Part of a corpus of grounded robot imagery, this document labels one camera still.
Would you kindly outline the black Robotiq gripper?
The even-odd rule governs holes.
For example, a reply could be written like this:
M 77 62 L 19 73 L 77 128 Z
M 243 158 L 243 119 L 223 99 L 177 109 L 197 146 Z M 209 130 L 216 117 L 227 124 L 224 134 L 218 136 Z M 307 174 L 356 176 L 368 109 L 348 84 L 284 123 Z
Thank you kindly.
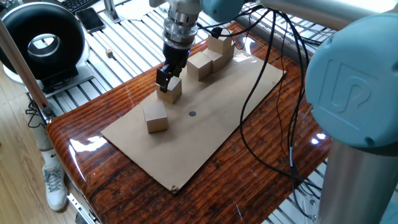
M 161 92 L 166 93 L 171 78 L 173 76 L 179 77 L 186 66 L 190 49 L 176 49 L 164 44 L 163 53 L 165 64 L 157 69 L 156 84 L 158 84 Z

